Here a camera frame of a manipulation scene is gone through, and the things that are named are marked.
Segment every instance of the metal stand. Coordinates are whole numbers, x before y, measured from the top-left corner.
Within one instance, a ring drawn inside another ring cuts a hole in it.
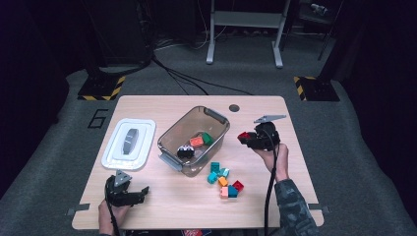
[[[285,26],[285,20],[291,0],[285,0],[285,6],[282,13],[249,13],[249,12],[223,12],[215,11],[214,0],[211,0],[210,13],[210,37],[208,46],[207,64],[212,64],[214,57],[214,26],[234,26],[234,27],[253,27],[253,28],[272,28],[278,29],[276,41],[272,42],[273,56],[275,66],[282,68],[282,59],[279,50],[282,31]]]

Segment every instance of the gray carpet floor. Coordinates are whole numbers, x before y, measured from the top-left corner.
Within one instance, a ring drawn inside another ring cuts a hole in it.
[[[396,189],[380,170],[361,138],[354,108],[339,82],[332,84],[340,102],[301,101],[294,76],[317,76],[331,45],[318,61],[322,42],[290,36],[282,52],[283,69],[276,69],[268,37],[228,38],[218,42],[214,63],[206,64],[208,46],[172,46],[155,50],[167,67],[200,80],[245,90],[254,95],[284,97],[319,202],[330,208],[322,235],[417,235]],[[114,67],[106,70],[122,71]],[[87,78],[85,71],[70,75],[70,93],[59,113],[59,123],[48,133],[0,202],[0,235],[96,235],[72,228],[67,209],[79,203],[117,99],[122,95],[185,94],[154,63],[128,75],[115,100],[77,100]],[[200,84],[212,95],[239,91]],[[203,95],[190,85],[188,94]],[[105,117],[102,128],[89,129],[97,109]],[[226,235],[248,231],[229,229]],[[263,234],[263,229],[252,229]]]

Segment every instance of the black equipment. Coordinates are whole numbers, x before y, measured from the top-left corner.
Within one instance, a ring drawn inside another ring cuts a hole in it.
[[[153,24],[143,0],[85,0],[106,66],[145,67],[153,55]]]
[[[110,176],[105,184],[105,197],[109,204],[115,207],[133,206],[142,204],[145,196],[148,194],[149,186],[142,189],[138,193],[128,193],[127,189],[130,185],[129,175],[118,170],[116,176]]]
[[[255,131],[243,132],[237,139],[248,148],[265,150],[274,150],[280,142],[279,134],[270,121],[257,125]]]

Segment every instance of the plastic container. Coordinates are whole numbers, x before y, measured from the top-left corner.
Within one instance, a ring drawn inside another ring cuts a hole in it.
[[[126,137],[131,130],[137,130],[137,138],[129,153],[124,153]],[[138,170],[147,162],[152,144],[155,122],[142,119],[122,119],[110,137],[101,164],[109,169]]]
[[[162,151],[159,156],[173,169],[188,177],[196,176],[221,148],[223,138],[230,128],[226,117],[204,106],[196,106],[169,128],[159,139],[157,145]],[[190,139],[209,134],[213,143],[210,146],[195,147],[191,158],[180,158],[177,150],[190,144]]]

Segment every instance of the clear plastic bin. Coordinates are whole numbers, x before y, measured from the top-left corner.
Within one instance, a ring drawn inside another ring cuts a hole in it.
[[[230,123],[226,117],[204,106],[196,106],[158,139],[157,145],[162,151],[159,157],[175,170],[194,177],[221,148],[229,128]],[[177,156],[180,146],[189,145],[190,139],[202,133],[212,137],[213,143],[210,146],[195,147],[195,154],[191,158]]]

